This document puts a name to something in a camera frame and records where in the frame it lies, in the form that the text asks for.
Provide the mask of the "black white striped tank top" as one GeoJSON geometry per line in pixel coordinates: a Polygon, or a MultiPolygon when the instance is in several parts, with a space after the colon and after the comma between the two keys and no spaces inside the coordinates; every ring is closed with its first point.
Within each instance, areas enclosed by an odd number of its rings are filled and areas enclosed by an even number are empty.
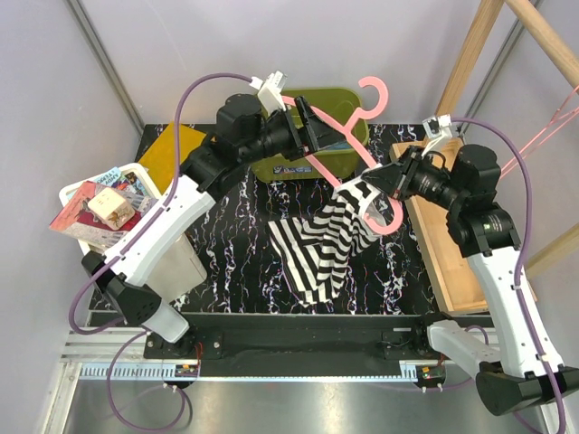
{"type": "Polygon", "coordinates": [[[341,184],[314,216],[268,222],[290,292],[304,307],[338,297],[348,262],[374,244],[379,235],[365,221],[370,215],[385,225],[374,200],[380,191],[360,178],[341,184]]]}

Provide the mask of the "thin pink wire hanger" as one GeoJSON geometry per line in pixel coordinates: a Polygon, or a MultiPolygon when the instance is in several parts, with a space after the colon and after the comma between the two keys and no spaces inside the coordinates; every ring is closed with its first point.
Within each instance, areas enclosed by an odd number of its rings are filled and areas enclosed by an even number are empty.
{"type": "Polygon", "coordinates": [[[554,112],[549,122],[517,151],[522,159],[529,157],[559,130],[578,117],[578,107],[574,107],[568,111],[565,111],[565,108],[569,105],[569,102],[577,94],[578,86],[575,86],[572,92],[565,98],[563,103],[554,112]]]}

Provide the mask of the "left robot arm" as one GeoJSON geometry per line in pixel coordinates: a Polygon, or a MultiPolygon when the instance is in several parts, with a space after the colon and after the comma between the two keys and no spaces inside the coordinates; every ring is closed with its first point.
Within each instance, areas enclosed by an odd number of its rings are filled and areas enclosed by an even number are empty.
{"type": "Polygon", "coordinates": [[[285,105],[265,116],[255,95],[228,98],[217,111],[214,130],[179,166],[163,197],[113,248],[103,254],[90,252],[81,261],[89,283],[126,323],[159,335],[174,357],[193,352],[195,336],[188,331],[188,321],[147,284],[159,260],[242,180],[249,165],[277,154],[300,159],[346,139],[304,97],[294,102],[299,125],[285,105]]]}

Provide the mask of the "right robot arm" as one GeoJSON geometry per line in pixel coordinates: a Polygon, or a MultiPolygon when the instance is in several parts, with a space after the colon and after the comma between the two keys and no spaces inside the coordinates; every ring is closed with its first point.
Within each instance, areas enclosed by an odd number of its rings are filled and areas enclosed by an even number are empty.
{"type": "Polygon", "coordinates": [[[499,348],[492,350],[447,314],[420,319],[411,335],[421,358],[442,354],[475,382],[481,401],[495,415],[559,401],[577,392],[578,371],[564,364],[538,314],[523,270],[515,224],[495,201],[500,175],[496,154],[462,146],[451,168],[408,146],[394,162],[362,178],[397,200],[414,196],[446,211],[451,239],[477,278],[487,300],[499,348]]]}

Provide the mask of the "olive green plastic basket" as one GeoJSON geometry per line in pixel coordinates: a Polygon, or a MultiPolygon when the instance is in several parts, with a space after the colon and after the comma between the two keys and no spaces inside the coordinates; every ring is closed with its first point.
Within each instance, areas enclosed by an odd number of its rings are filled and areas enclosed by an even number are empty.
{"type": "MultiPolygon", "coordinates": [[[[345,125],[355,109],[362,104],[353,90],[340,87],[287,89],[282,91],[282,95],[305,97],[312,108],[321,109],[341,125],[345,125]]],[[[317,152],[315,158],[340,179],[354,173],[360,162],[359,154],[346,141],[317,152]]],[[[281,154],[251,164],[251,170],[263,183],[322,178],[306,158],[289,161],[281,154]]]]}

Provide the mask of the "yellow translucent folder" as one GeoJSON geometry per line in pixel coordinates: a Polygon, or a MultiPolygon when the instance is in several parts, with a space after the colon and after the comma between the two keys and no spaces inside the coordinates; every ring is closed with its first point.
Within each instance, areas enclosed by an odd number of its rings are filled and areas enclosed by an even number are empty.
{"type": "MultiPolygon", "coordinates": [[[[180,163],[198,148],[205,133],[188,125],[179,127],[180,163]]],[[[140,140],[136,161],[146,170],[160,193],[164,193],[175,176],[174,124],[147,124],[140,140]]]]}

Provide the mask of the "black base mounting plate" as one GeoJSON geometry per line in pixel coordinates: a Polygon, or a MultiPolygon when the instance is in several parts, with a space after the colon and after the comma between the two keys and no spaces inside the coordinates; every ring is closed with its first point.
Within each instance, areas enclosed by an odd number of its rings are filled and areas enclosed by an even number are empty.
{"type": "Polygon", "coordinates": [[[344,316],[187,313],[192,327],[179,344],[157,335],[149,360],[201,358],[205,379],[384,381],[403,376],[402,361],[436,361],[426,328],[446,313],[344,316]]]}

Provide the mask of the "small cream cube box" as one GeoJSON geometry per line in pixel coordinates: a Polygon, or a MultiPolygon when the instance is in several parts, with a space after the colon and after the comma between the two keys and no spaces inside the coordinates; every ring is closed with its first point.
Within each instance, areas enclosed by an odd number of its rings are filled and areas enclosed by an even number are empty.
{"type": "Polygon", "coordinates": [[[119,230],[135,215],[135,210],[128,200],[110,187],[105,187],[90,199],[88,207],[114,231],[119,230]]]}

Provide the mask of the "aluminium rail frame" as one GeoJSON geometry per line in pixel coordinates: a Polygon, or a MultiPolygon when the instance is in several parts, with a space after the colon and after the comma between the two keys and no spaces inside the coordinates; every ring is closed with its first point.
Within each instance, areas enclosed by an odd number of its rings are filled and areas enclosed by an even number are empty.
{"type": "Polygon", "coordinates": [[[407,383],[446,392],[451,366],[493,415],[554,401],[548,379],[510,359],[533,353],[527,338],[499,332],[487,316],[197,314],[177,344],[114,325],[70,332],[42,430],[61,433],[80,380],[407,383]]]}

